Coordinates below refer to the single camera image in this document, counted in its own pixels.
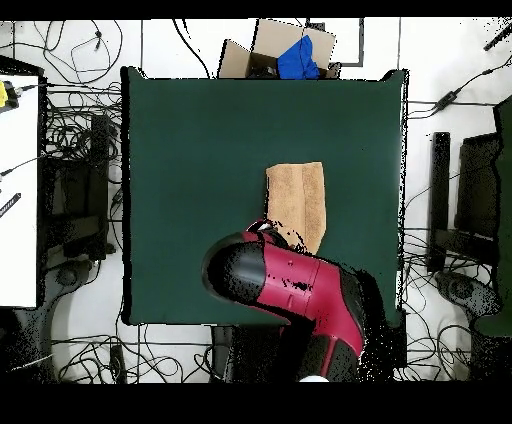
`blue object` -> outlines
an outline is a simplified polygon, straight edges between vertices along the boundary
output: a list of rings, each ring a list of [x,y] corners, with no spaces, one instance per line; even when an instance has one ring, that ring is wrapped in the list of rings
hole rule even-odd
[[[281,79],[318,79],[320,71],[311,59],[313,43],[309,35],[302,37],[277,59]]]

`black cable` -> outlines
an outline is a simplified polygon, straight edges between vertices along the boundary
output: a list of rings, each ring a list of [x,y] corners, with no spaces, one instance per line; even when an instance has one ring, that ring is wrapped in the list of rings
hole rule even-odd
[[[488,168],[489,166],[491,165],[484,165],[484,166],[480,166],[478,168],[474,168],[474,169],[469,169],[465,172],[463,172],[462,174],[468,174],[470,172],[476,172],[476,171],[479,171],[481,169],[484,169],[484,168]],[[461,173],[457,173],[455,175],[452,175],[451,177],[448,178],[448,180],[453,180],[454,178],[457,178],[461,175]],[[408,206],[410,205],[410,203],[416,199],[417,197],[419,197],[420,195],[422,195],[423,193],[426,193],[427,191],[429,191],[430,189],[432,188],[432,186],[428,186],[425,190],[423,191],[420,191],[418,194],[416,194],[415,196],[413,196],[411,199],[409,199],[409,201],[405,204],[405,208],[404,208],[404,212],[407,210]]]
[[[203,65],[203,68],[204,68],[204,71],[206,72],[206,77],[209,79],[210,78],[210,73],[208,72],[208,68],[206,67],[206,65],[204,64],[203,62],[203,59],[201,59],[199,57],[199,55],[194,51],[194,49],[190,46],[190,44],[188,44],[187,40],[185,40],[185,37],[183,37],[183,34],[181,33],[180,29],[178,28],[178,24],[176,23],[176,19],[173,19],[172,20],[172,23],[174,24],[174,28],[176,28],[176,32],[178,33],[178,35],[180,36],[181,38],[181,41],[183,41],[183,43],[185,43],[185,45],[188,47],[188,49],[192,52],[192,54],[197,58],[197,60],[199,60],[199,62],[201,63],[201,65]]]
[[[137,383],[140,381],[140,324],[137,325]]]
[[[511,59],[512,59],[512,54],[508,57],[508,59],[502,65],[496,66],[495,68],[486,69],[485,71],[482,71],[478,75],[475,75],[474,77],[470,78],[468,81],[466,81],[460,87],[458,87],[456,90],[449,91],[448,93],[446,93],[441,99],[439,99],[436,102],[436,104],[434,105],[434,107],[432,109],[429,109],[428,111],[413,111],[413,112],[409,113],[407,119],[426,119],[426,118],[430,118],[431,116],[434,116],[438,112],[441,112],[442,110],[446,109],[446,107],[448,107],[449,105],[451,105],[451,104],[453,104],[455,102],[455,100],[457,99],[457,96],[459,95],[459,93],[468,84],[470,84],[471,82],[473,82],[477,78],[480,78],[481,76],[492,74],[493,72],[495,72],[495,71],[497,71],[499,69],[502,69],[505,66],[509,66],[510,65],[509,62],[510,62]],[[429,112],[430,110],[433,110],[433,112],[430,115],[420,116],[420,117],[410,117],[410,115],[413,114],[413,113]]]
[[[467,333],[469,333],[470,335],[472,335],[472,332],[470,329],[462,326],[462,325],[459,325],[459,324],[450,324],[450,325],[447,325],[446,327],[442,328],[439,333],[437,334],[437,352],[438,352],[438,355],[439,355],[439,358],[441,359],[441,366],[443,367],[443,370],[444,372],[446,373],[446,375],[448,376],[448,378],[450,380],[456,380],[455,377],[453,377],[449,372],[448,370],[446,369],[446,366],[445,366],[445,362],[443,360],[443,356],[442,356],[442,351],[441,351],[441,336],[442,334],[446,331],[446,330],[449,330],[450,328],[459,328],[459,329],[462,329],[464,331],[466,331]],[[464,361],[460,361],[462,362],[464,365],[468,366],[469,363],[467,360],[464,360]]]
[[[105,43],[105,41],[103,40],[102,38],[102,35],[101,35],[101,32],[99,31],[98,29],[98,26],[97,24],[94,22],[94,21],[91,21],[94,26],[95,26],[95,29],[96,29],[96,33],[95,33],[95,37],[91,38],[90,40],[87,40],[86,42],[83,42],[83,43],[80,43],[78,44],[77,46],[73,47],[71,49],[71,60],[73,62],[73,66],[69,65],[67,62],[65,62],[64,60],[62,60],[61,58],[59,58],[58,56],[56,56],[55,54],[53,54],[52,52],[57,48],[57,46],[60,44],[60,41],[61,41],[61,38],[62,38],[62,32],[64,30],[64,26],[66,24],[66,21],[63,21],[62,22],[62,25],[61,25],[61,29],[60,29],[60,32],[59,32],[59,38],[57,40],[57,43],[55,44],[55,46],[53,48],[49,48],[48,47],[48,40],[49,40],[49,36],[50,36],[50,30],[51,30],[51,27],[52,27],[52,24],[54,23],[54,21],[50,21],[50,24],[48,25],[48,29],[46,31],[46,37],[43,37],[43,35],[41,34],[41,32],[39,31],[39,28],[37,27],[35,21],[33,22],[34,23],[34,27],[37,31],[37,33],[39,34],[39,36],[41,37],[41,40],[43,41],[44,43],[44,46],[42,48],[43,50],[43,57],[45,58],[45,60],[55,69],[55,71],[68,83],[68,84],[92,84],[96,81],[99,81],[101,78],[103,78],[105,75],[107,75],[107,73],[115,66],[115,64],[117,63],[117,61],[119,60],[119,56],[121,55],[121,50],[122,50],[122,47],[123,47],[123,31],[121,29],[121,27],[119,26],[118,22],[116,20],[114,20],[114,23],[116,24],[117,26],[117,29],[119,30],[119,35],[120,35],[120,42],[119,42],[119,49],[117,51],[117,55],[116,55],[116,58],[114,59],[114,61],[112,62],[111,59],[110,59],[110,51],[108,50],[108,47],[107,47],[107,44]],[[105,50],[107,52],[107,56],[108,56],[108,66],[106,68],[102,68],[102,69],[85,69],[85,70],[78,70],[76,68],[76,64],[75,64],[75,60],[74,60],[74,55],[73,55],[73,52],[75,49],[81,47],[81,46],[84,46],[88,43],[90,43],[91,41],[94,41],[94,40],[98,40],[97,41],[97,44],[96,44],[96,48],[95,50],[98,50],[100,44],[102,44],[104,47],[105,47]],[[78,81],[71,81],[69,79],[67,79],[63,73],[59,70],[59,68],[57,68],[57,66],[55,66],[55,64],[48,59],[47,57],[47,53],[50,54],[50,56],[52,56],[54,59],[58,60],[59,62],[63,63],[64,65],[66,65],[69,69],[71,69],[77,76],[77,79]],[[102,75],[100,75],[99,77],[97,78],[94,78],[94,79],[91,79],[89,81],[82,81],[80,79],[80,73],[86,73],[86,72],[101,72],[101,71],[105,71]]]

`cardboard box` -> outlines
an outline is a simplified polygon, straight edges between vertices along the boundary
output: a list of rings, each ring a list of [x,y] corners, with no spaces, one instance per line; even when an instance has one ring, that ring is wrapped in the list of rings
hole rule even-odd
[[[251,51],[232,40],[224,41],[217,78],[247,78],[253,67],[277,68],[277,59],[306,35],[313,44],[312,59],[318,66],[320,78],[325,78],[335,36],[271,19],[256,22]]]

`green mat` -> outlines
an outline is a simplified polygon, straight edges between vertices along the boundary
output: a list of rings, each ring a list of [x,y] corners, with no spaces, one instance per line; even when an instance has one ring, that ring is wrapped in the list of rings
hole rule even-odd
[[[267,167],[321,161],[327,231],[318,255],[371,273],[397,323],[404,78],[151,80],[124,68],[123,320],[278,322],[213,298],[201,262],[217,240],[263,216]]]

